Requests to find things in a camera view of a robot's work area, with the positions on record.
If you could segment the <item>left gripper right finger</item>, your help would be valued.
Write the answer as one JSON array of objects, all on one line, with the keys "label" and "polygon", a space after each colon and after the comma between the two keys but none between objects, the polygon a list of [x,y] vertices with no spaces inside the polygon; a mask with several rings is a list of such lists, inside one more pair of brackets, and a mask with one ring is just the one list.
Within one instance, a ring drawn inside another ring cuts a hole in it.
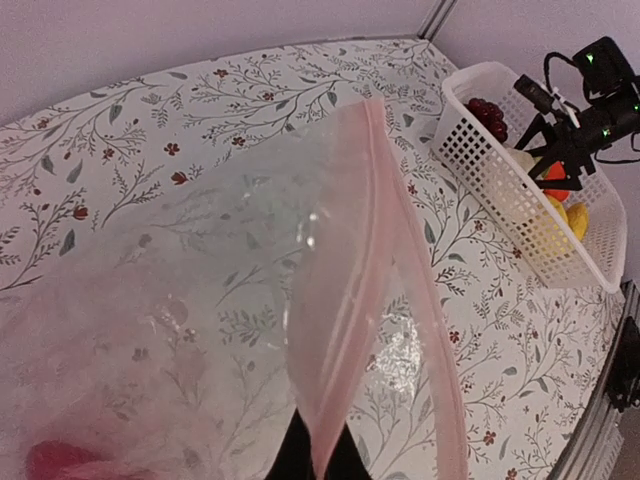
[{"label": "left gripper right finger", "polygon": [[330,458],[327,480],[371,480],[347,424],[344,425]]}]

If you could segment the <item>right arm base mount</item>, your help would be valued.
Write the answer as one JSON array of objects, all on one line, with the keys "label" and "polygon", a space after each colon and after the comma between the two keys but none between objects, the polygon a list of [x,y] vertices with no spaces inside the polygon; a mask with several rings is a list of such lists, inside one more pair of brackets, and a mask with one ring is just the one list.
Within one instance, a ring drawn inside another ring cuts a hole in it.
[{"label": "right arm base mount", "polygon": [[631,316],[622,324],[606,393],[620,413],[639,408],[639,328]]}]

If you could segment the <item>clear zip top bag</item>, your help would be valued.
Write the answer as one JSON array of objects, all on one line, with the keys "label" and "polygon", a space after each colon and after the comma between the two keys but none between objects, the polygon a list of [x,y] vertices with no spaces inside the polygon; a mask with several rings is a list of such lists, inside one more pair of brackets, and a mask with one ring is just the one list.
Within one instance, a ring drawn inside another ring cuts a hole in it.
[{"label": "clear zip top bag", "polygon": [[65,255],[1,316],[1,475],[267,479],[298,410],[315,479],[362,393],[468,474],[456,367],[381,99],[253,147]]}]

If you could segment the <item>red bell pepper toy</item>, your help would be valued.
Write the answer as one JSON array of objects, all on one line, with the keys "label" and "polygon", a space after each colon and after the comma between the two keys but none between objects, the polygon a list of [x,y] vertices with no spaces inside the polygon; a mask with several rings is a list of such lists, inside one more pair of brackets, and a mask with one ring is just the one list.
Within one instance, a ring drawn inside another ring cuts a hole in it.
[{"label": "red bell pepper toy", "polygon": [[28,479],[57,479],[70,467],[107,460],[99,453],[61,441],[43,441],[34,445],[25,460]]}]

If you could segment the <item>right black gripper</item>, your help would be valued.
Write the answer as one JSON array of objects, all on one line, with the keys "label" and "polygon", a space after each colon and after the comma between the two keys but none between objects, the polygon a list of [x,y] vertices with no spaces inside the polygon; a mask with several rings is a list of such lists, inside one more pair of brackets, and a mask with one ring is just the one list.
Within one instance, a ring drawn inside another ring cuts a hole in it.
[{"label": "right black gripper", "polygon": [[[528,152],[541,160],[528,176],[542,190],[580,191],[579,176],[595,172],[599,151],[639,134],[639,75],[609,36],[572,57],[551,52],[549,58],[557,58],[580,73],[588,107],[576,111],[569,106],[557,112],[554,126],[537,113],[514,148],[524,151],[540,134],[544,144]],[[556,159],[553,164],[543,156],[550,147]]]}]

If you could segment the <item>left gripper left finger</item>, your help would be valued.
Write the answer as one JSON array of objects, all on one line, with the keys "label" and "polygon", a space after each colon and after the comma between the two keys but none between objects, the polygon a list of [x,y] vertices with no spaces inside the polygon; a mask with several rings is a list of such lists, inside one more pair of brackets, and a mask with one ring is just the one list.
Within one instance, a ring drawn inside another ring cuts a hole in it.
[{"label": "left gripper left finger", "polygon": [[311,438],[298,410],[294,411],[267,480],[314,480]]}]

